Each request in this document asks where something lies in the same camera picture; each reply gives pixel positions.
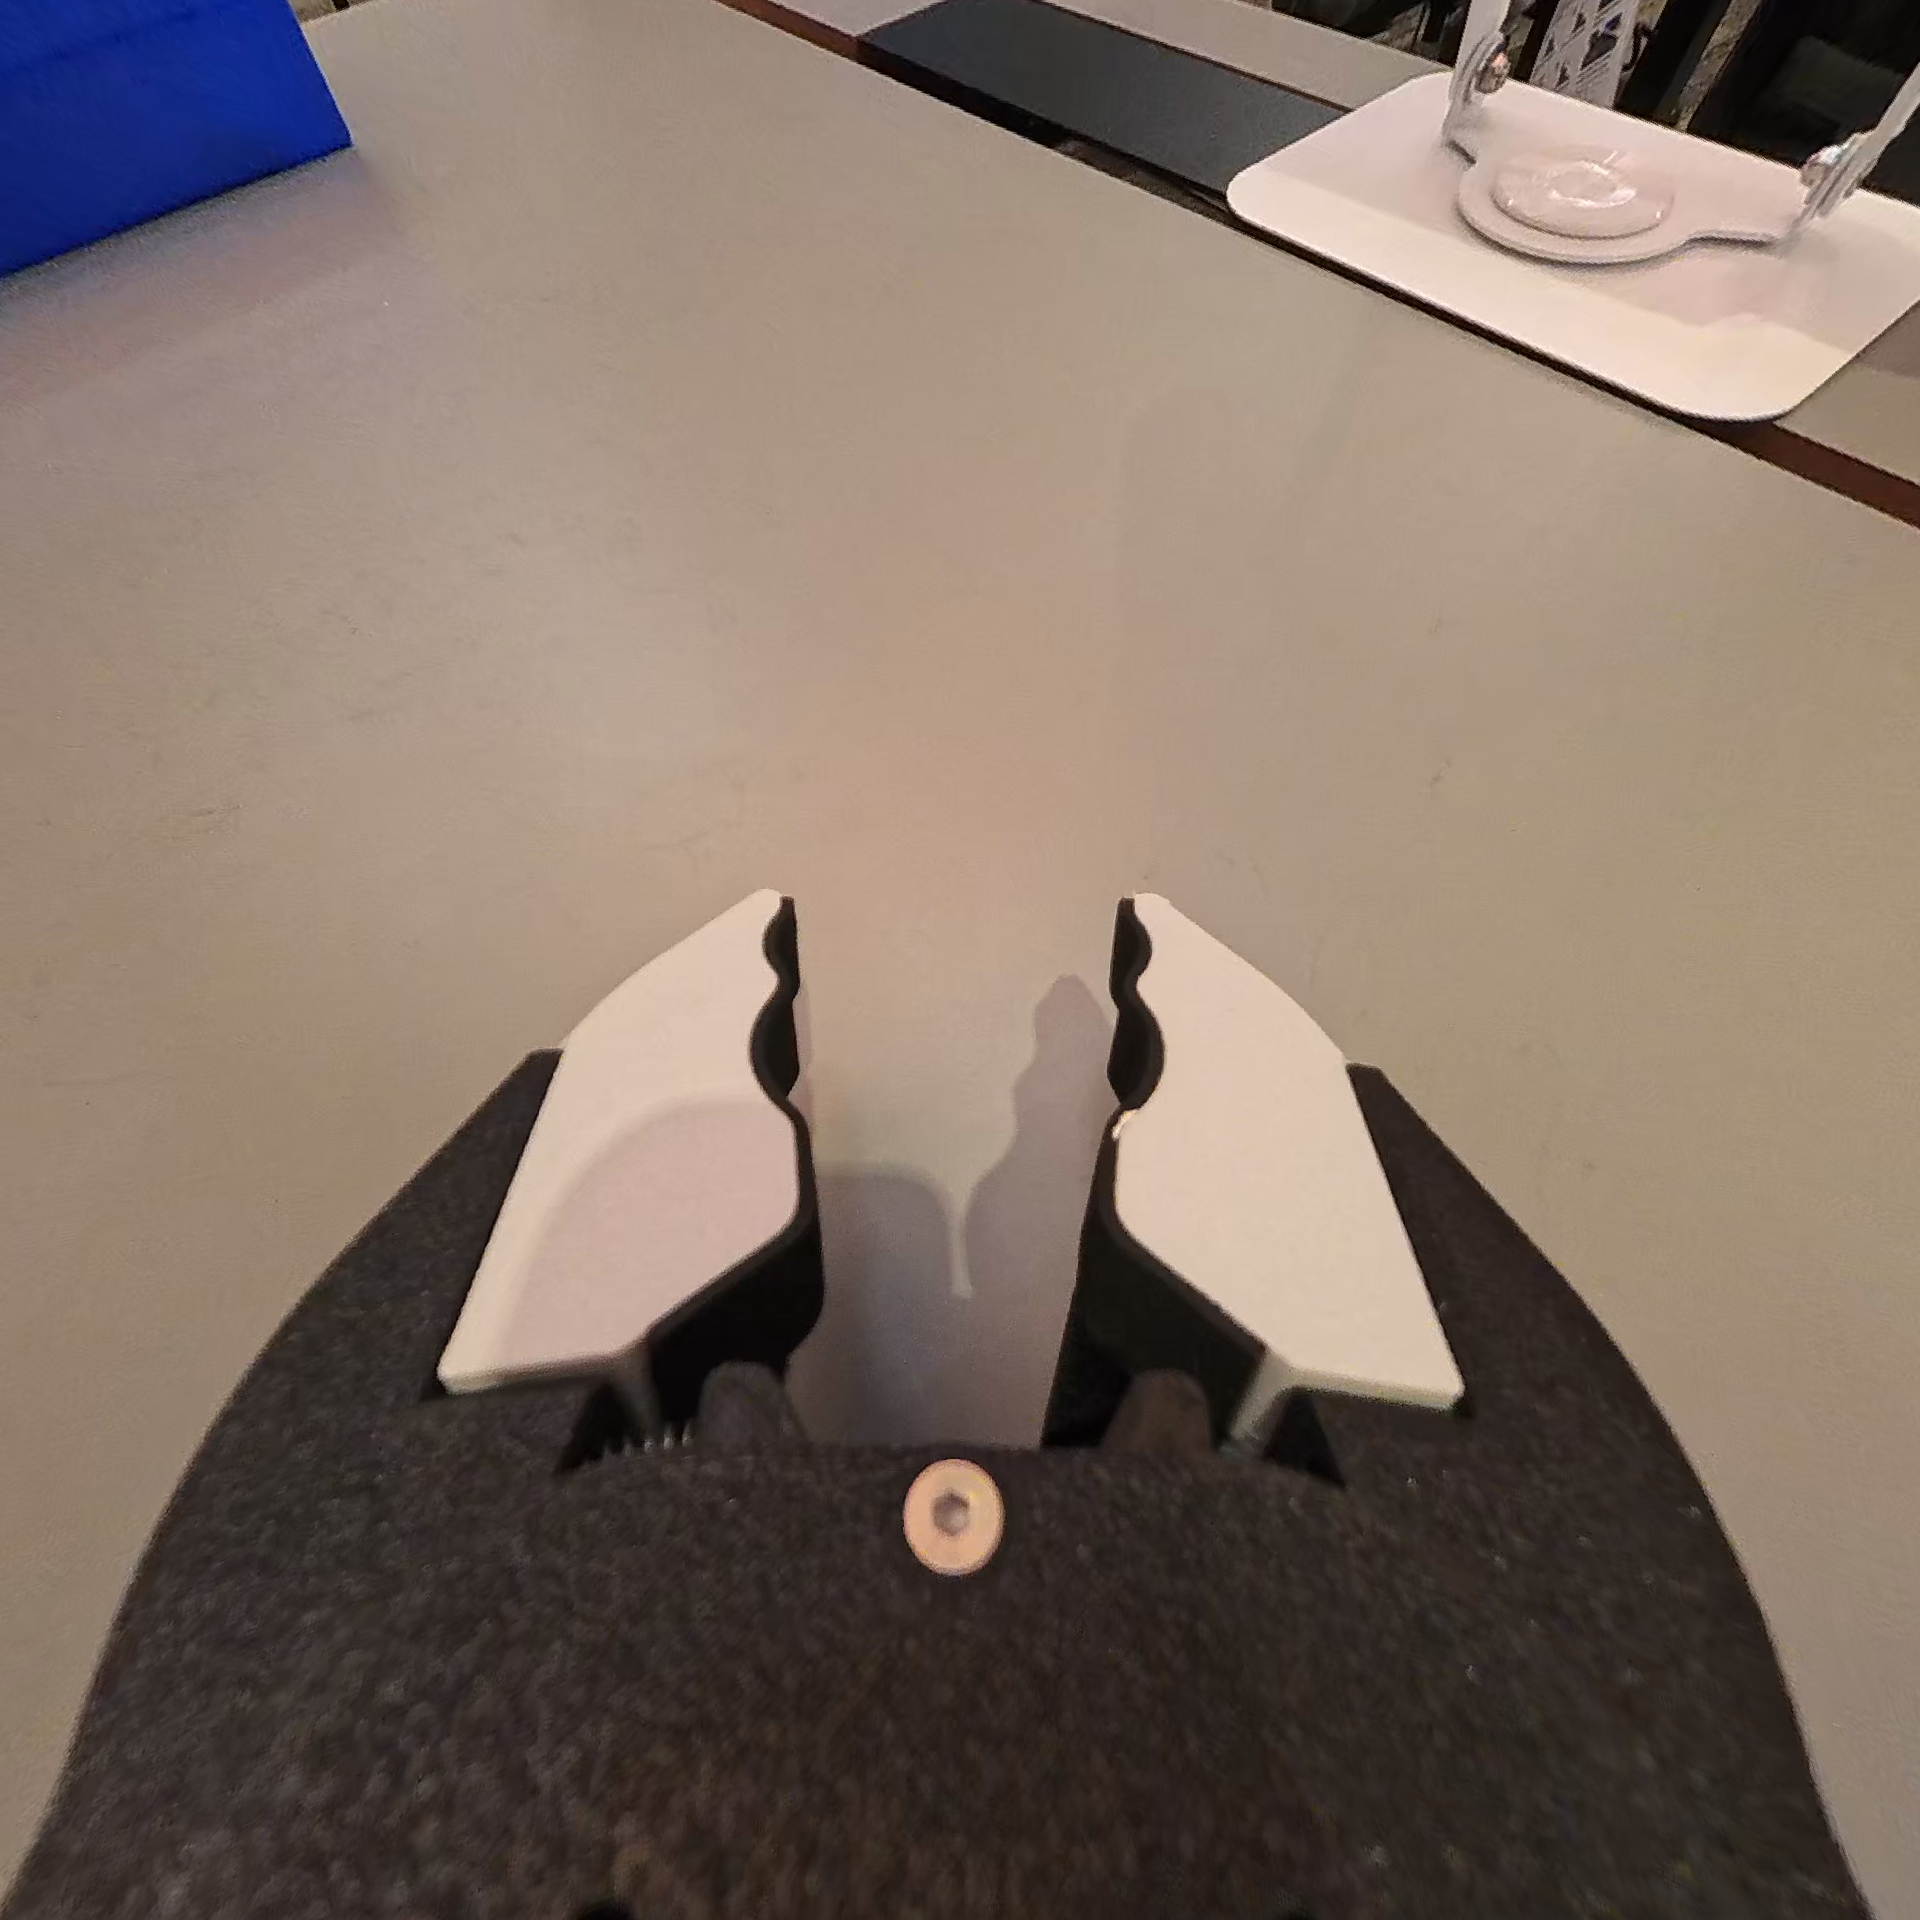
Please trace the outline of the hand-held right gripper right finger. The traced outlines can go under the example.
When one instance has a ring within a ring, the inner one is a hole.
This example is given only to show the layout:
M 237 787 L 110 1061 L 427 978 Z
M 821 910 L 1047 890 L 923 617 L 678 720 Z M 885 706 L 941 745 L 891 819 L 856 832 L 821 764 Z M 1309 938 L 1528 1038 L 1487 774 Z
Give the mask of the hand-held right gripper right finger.
M 1287 1449 L 1328 1396 L 1437 1418 L 1468 1382 L 1339 1045 L 1164 896 L 1118 901 L 1115 1113 L 1070 1298 L 1070 1448 L 1176 1376 L 1214 1449 Z

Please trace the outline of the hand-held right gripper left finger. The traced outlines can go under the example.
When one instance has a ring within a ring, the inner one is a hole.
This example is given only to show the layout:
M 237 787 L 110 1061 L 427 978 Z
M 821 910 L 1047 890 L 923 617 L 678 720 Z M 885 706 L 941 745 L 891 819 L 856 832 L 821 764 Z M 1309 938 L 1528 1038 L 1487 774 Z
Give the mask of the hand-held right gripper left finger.
M 635 1435 L 703 1428 L 732 1389 L 783 1419 L 826 1310 L 799 987 L 797 908 L 763 888 L 568 1028 L 438 1392 L 584 1386 Z

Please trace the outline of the blue plastic bin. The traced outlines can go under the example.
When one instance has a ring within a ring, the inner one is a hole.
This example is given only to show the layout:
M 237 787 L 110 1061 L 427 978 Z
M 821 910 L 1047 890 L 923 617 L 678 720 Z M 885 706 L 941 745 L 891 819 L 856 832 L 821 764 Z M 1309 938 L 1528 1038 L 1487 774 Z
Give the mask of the blue plastic bin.
M 349 144 L 291 5 L 2 5 L 2 274 Z

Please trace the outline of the printed instruction sheet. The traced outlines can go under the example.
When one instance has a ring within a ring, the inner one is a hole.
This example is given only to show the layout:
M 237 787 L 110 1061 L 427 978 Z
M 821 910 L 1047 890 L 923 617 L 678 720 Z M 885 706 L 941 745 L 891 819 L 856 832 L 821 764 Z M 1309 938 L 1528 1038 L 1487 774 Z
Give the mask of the printed instruction sheet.
M 1533 9 L 1527 81 L 1613 98 L 1631 62 L 1642 3 L 1552 3 Z

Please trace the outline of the black flat table panel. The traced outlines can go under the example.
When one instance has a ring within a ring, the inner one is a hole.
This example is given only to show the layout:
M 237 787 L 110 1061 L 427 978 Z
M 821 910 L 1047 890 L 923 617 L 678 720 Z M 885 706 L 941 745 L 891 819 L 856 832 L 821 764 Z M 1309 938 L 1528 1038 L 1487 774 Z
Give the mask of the black flat table panel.
M 855 42 L 863 66 L 1034 144 L 1226 209 L 1251 164 L 1343 109 L 1039 3 L 941 3 Z

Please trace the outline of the white document stand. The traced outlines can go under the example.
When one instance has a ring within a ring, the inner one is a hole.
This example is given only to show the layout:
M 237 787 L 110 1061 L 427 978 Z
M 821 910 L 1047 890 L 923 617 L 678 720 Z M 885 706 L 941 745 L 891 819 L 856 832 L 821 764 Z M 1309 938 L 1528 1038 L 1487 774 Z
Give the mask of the white document stand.
M 1799 168 L 1518 81 L 1506 5 L 1446 73 L 1244 168 L 1231 217 L 1668 414 L 1779 420 L 1915 309 L 1915 209 L 1866 180 L 1910 70 Z

